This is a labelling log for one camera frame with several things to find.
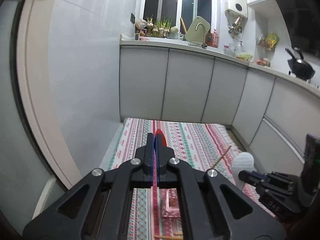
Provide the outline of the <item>grey kitchen cabinets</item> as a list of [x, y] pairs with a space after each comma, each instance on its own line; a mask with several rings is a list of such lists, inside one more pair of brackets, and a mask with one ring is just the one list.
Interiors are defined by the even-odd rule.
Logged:
[[230, 128], [260, 172], [299, 175], [319, 136], [319, 90], [276, 70], [189, 45], [121, 41], [120, 116]]

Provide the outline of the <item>yellow snack bag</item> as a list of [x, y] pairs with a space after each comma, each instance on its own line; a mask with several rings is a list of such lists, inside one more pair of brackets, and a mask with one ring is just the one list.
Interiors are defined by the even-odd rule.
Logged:
[[265, 39], [265, 44], [266, 44], [265, 48], [267, 50], [274, 51], [278, 41], [279, 41], [278, 35], [276, 35], [275, 33], [268, 34], [267, 38]]

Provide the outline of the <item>wooden chopstick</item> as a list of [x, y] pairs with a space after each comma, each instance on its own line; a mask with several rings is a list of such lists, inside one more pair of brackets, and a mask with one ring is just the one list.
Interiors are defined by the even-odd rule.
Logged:
[[163, 235], [154, 235], [155, 239], [165, 239], [165, 240], [184, 240], [182, 235], [173, 235], [173, 236], [163, 236]]
[[217, 159], [217, 161], [211, 166], [210, 169], [214, 169], [218, 165], [218, 163], [225, 157], [225, 155], [228, 153], [231, 147], [232, 147], [231, 145], [227, 147], [227, 149], [223, 152], [223, 154], [219, 157], [219, 159]]

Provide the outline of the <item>black wok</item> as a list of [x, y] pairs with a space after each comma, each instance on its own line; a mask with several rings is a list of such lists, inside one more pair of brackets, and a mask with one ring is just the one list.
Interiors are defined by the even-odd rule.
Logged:
[[291, 56], [291, 59], [287, 61], [290, 68], [290, 74], [293, 73], [297, 78], [304, 81], [311, 80], [315, 75], [315, 71], [312, 66], [304, 60], [301, 50], [297, 47], [294, 48], [294, 51], [300, 56], [299, 59], [294, 56], [289, 48], [285, 48], [285, 51]]

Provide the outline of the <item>orange soap bottle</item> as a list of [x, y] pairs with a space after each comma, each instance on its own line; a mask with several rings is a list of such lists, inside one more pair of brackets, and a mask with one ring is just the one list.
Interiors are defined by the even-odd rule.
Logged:
[[213, 47], [213, 48], [218, 48], [219, 47], [219, 35], [214, 29], [212, 33], [208, 32], [206, 35], [206, 44], [207, 46]]

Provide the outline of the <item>pink perforated utensil holder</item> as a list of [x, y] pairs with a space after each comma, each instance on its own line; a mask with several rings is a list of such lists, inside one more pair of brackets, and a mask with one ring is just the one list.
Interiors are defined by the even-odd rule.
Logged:
[[163, 218], [180, 218], [180, 208], [176, 189], [163, 189], [161, 215]]

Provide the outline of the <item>window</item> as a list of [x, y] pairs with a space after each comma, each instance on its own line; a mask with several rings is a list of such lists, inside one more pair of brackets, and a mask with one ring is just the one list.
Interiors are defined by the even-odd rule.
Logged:
[[189, 28], [196, 16], [211, 22], [212, 8], [212, 0], [145, 0], [143, 18], [152, 19], [153, 23], [167, 20], [172, 27], [180, 28], [183, 19]]

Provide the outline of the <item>green cutting board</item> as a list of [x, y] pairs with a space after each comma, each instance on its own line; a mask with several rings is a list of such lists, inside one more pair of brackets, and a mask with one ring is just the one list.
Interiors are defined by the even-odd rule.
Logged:
[[196, 16], [185, 35], [185, 39], [188, 42], [203, 43], [208, 31], [210, 31], [210, 23], [201, 16]]

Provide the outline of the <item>potted garlic sprouts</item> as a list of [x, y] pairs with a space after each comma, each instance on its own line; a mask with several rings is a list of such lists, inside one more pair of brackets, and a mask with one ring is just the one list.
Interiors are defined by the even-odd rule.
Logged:
[[168, 38], [172, 24], [171, 18], [162, 18], [160, 20], [153, 21], [153, 16], [147, 17], [147, 32], [148, 37]]

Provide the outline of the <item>door frame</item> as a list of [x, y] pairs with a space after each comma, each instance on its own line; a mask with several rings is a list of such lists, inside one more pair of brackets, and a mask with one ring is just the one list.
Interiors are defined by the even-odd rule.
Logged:
[[81, 178], [54, 109], [48, 70], [48, 36], [55, 0], [24, 0], [18, 25], [17, 79], [23, 108], [44, 159], [70, 189]]

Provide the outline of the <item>patterned red green tablecloth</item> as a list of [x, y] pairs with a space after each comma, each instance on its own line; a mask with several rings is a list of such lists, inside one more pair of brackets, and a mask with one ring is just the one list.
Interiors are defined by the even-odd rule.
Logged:
[[[134, 189], [130, 160], [105, 172], [109, 195], [100, 236], [126, 239]], [[154, 151], [153, 185], [157, 186]], [[176, 189], [184, 239], [284, 239], [283, 227], [217, 170], [199, 171], [176, 155], [168, 161]]]

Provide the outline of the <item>white water heater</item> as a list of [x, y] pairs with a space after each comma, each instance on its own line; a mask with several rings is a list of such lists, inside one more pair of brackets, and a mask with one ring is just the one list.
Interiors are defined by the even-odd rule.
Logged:
[[247, 18], [247, 0], [226, 0], [225, 11], [234, 16]]

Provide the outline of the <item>black range hood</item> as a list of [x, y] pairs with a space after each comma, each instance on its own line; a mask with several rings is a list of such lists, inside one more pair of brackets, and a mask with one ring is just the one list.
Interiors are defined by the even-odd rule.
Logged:
[[276, 0], [292, 48], [319, 57], [319, 23], [305, 0]]

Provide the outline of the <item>red plastic spoon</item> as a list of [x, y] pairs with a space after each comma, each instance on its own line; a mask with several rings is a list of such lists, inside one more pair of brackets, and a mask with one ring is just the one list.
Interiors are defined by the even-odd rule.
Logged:
[[157, 186], [161, 187], [161, 175], [165, 174], [165, 152], [164, 152], [164, 139], [163, 133], [160, 129], [157, 129], [155, 134], [155, 154], [156, 154], [156, 178]]

